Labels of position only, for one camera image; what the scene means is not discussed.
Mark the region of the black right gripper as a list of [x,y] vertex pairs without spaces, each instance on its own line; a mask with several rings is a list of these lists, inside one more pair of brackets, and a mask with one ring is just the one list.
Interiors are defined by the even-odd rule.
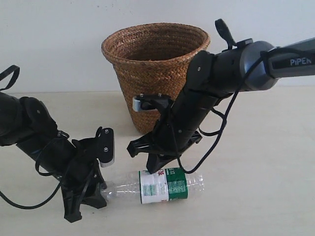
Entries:
[[127,150],[131,157],[148,153],[146,168],[154,174],[201,141],[198,127],[202,122],[201,108],[164,108],[154,128],[142,137],[130,141]]

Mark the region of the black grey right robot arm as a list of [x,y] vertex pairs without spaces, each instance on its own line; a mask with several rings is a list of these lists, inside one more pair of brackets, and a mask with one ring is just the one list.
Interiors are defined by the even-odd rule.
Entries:
[[139,94],[133,98],[136,112],[158,111],[152,131],[131,141],[131,157],[148,155],[146,168],[153,174],[182,154],[203,136],[220,139],[228,113],[218,131],[206,133],[201,123],[226,98],[235,101],[241,92],[264,91],[280,78],[315,73],[315,41],[306,39],[284,47],[266,41],[243,40],[218,54],[197,53],[190,62],[186,82],[177,98],[166,94]]

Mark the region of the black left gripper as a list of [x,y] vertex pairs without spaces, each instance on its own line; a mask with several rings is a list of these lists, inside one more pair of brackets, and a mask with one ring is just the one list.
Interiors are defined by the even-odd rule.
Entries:
[[102,196],[107,184],[99,164],[104,159],[101,137],[73,139],[58,138],[59,169],[65,220],[81,220],[80,196],[85,204],[106,204]]

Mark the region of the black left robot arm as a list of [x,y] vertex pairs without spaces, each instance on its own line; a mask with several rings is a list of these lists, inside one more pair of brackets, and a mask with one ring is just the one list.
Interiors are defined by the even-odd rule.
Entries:
[[64,219],[70,223],[81,220],[81,205],[96,209],[107,202],[101,194],[106,186],[99,165],[102,161],[101,142],[106,136],[99,127],[95,136],[69,140],[69,135],[58,129],[44,103],[34,97],[0,94],[0,145],[16,145],[34,162],[36,172],[58,181],[52,195],[34,206],[22,206],[1,197],[19,209],[36,209],[48,203],[61,191]]

